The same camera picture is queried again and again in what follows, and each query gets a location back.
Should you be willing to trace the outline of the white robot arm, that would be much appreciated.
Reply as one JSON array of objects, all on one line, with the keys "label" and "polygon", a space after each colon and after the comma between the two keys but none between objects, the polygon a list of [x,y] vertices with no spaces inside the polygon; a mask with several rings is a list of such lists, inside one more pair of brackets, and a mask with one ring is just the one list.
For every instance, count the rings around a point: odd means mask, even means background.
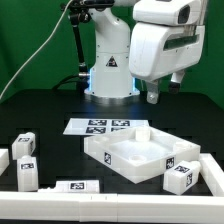
[{"label": "white robot arm", "polygon": [[159,80],[169,75],[177,93],[185,69],[200,60],[209,0],[83,0],[95,22],[96,62],[89,96],[134,97],[136,78],[147,85],[147,101],[158,102]]}]

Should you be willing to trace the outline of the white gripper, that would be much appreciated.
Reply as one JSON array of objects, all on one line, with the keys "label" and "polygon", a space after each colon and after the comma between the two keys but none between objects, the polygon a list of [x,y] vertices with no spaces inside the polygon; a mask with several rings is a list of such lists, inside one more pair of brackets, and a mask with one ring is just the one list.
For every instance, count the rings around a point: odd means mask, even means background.
[{"label": "white gripper", "polygon": [[147,81],[148,103],[158,102],[159,84],[156,79],[174,72],[168,90],[171,94],[177,94],[185,76],[182,69],[195,65],[200,60],[205,27],[196,28],[196,40],[193,43],[180,42],[179,45],[174,45],[184,31],[183,27],[147,23],[135,25],[131,37],[129,69],[133,77]]}]

